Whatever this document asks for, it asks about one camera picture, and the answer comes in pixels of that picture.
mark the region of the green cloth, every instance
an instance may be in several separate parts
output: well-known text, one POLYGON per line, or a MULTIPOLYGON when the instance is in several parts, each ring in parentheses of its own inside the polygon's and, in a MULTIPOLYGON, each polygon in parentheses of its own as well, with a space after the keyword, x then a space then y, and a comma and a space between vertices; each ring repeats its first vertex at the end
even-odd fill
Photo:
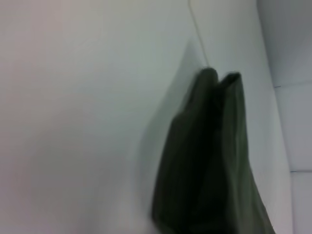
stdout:
POLYGON ((152 219, 163 234, 274 234, 248 158, 241 76, 202 70, 172 121, 152 219))

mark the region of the dark green fabric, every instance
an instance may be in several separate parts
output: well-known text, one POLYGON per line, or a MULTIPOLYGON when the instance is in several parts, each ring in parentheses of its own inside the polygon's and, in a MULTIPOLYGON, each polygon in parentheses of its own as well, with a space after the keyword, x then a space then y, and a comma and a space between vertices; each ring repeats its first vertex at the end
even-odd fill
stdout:
POLYGON ((196 77, 169 130, 152 218, 163 234, 274 234, 248 159, 240 74, 196 77))

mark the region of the folded fabric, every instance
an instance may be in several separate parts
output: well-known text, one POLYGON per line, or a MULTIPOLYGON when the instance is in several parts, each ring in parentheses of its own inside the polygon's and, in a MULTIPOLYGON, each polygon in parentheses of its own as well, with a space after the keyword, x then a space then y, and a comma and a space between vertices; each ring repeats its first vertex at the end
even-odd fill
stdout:
POLYGON ((163 234, 275 234, 249 164, 239 73, 196 76, 169 130, 152 219, 163 234))

